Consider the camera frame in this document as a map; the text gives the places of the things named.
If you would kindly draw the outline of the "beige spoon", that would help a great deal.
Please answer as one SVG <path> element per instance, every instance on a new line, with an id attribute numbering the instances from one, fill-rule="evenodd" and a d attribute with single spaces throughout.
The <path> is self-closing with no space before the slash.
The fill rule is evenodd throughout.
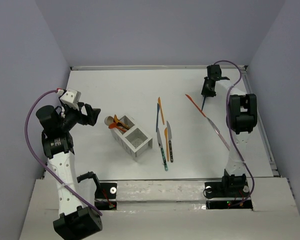
<path id="1" fill-rule="evenodd" d="M 105 123 L 107 126 L 111 125 L 111 124 L 114 123 L 114 122 L 115 122 L 115 120 L 114 120 L 114 118 L 113 118 L 112 116 L 107 116 L 107 117 L 104 119 L 104 123 Z"/>

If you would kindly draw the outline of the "red-orange spoon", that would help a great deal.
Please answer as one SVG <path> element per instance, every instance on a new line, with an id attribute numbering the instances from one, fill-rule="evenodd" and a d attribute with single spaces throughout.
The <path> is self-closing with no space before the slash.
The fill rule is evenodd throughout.
<path id="1" fill-rule="evenodd" d="M 108 126 L 109 129 L 118 129 L 120 130 L 121 132 L 125 133 L 127 130 L 124 128 L 124 127 L 120 127 L 117 125 L 116 122 L 113 122 L 111 123 L 109 126 Z"/>

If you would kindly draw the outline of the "yellow-orange spoon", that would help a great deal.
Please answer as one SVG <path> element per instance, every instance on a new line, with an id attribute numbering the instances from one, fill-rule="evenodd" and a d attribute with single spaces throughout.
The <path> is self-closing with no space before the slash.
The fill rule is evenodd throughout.
<path id="1" fill-rule="evenodd" d="M 115 115 L 114 115 L 114 122 L 116 123 L 116 121 L 118 121 L 118 120 L 120 121 L 120 119 L 119 119 L 119 118 L 117 117 L 117 115 L 115 114 Z"/>

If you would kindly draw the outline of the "brown spoon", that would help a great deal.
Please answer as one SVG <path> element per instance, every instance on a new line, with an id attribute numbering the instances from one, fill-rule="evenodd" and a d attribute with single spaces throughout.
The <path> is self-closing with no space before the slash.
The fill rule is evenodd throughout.
<path id="1" fill-rule="evenodd" d="M 120 120 L 116 120 L 115 122 L 116 122 L 117 126 L 119 126 L 119 127 L 125 128 L 126 130 L 130 129 L 130 127 L 128 125 L 126 125 L 125 123 L 121 122 Z"/>

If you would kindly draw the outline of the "dark blue spoon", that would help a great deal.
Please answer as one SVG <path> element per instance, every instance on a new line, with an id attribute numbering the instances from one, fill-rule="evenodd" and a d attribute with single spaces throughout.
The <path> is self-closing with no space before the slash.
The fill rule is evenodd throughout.
<path id="1" fill-rule="evenodd" d="M 203 100 L 202 100 L 202 105 L 201 105 L 201 111 L 203 112 L 204 106 L 205 106 L 205 102 L 206 102 L 206 96 L 204 96 Z"/>

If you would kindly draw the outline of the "red-orange knife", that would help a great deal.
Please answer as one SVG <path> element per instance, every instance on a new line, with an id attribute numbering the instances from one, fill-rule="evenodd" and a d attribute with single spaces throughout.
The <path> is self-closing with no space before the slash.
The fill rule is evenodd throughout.
<path id="1" fill-rule="evenodd" d="M 207 116 L 205 115 L 205 113 L 199 108 L 199 106 L 195 103 L 195 101 L 192 99 L 192 97 L 189 96 L 188 94 L 185 94 L 185 96 L 192 102 L 192 104 L 197 108 L 197 110 L 198 110 L 205 118 L 207 118 Z"/>

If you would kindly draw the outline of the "pink handle knife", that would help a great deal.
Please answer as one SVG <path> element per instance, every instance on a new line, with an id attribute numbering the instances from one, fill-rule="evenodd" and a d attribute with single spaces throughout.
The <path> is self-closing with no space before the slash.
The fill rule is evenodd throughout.
<path id="1" fill-rule="evenodd" d="M 219 128 L 214 124 L 214 122 L 209 117 L 206 117 L 206 119 L 208 120 L 208 122 L 210 123 L 210 125 L 212 126 L 212 128 L 214 129 L 214 131 L 216 132 L 216 134 L 218 135 L 218 137 L 220 138 L 220 140 L 223 142 L 223 144 L 225 145 L 225 147 L 228 150 L 230 150 L 230 146 L 227 143 L 227 141 L 225 140 L 225 138 L 222 136 Z"/>

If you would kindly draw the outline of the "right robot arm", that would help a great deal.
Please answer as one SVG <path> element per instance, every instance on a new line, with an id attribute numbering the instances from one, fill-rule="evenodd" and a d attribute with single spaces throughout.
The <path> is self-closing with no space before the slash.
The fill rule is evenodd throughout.
<path id="1" fill-rule="evenodd" d="M 203 194 L 208 199 L 235 198 L 248 196 L 244 189 L 248 188 L 247 170 L 244 160 L 248 139 L 258 122 L 257 97 L 239 90 L 238 82 L 231 83 L 230 79 L 222 76 L 220 65 L 212 64 L 206 67 L 207 76 L 201 95 L 205 98 L 213 98 L 217 91 L 225 94 L 225 122 L 229 131 L 230 143 L 228 145 L 228 161 L 220 181 L 212 181 L 205 184 Z"/>

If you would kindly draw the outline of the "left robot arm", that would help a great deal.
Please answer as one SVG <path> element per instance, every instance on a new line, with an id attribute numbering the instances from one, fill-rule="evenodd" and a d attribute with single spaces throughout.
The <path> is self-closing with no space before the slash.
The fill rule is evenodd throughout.
<path id="1" fill-rule="evenodd" d="M 36 117 L 43 127 L 41 142 L 43 151 L 56 175 L 59 202 L 59 218 L 53 221 L 55 232 L 64 240 L 83 240 L 103 229 L 100 214 L 79 195 L 78 183 L 91 178 L 92 172 L 77 176 L 75 153 L 70 130 L 76 125 L 94 126 L 99 108 L 80 102 L 78 109 L 63 105 L 62 117 L 52 105 L 45 105 L 36 111 Z"/>

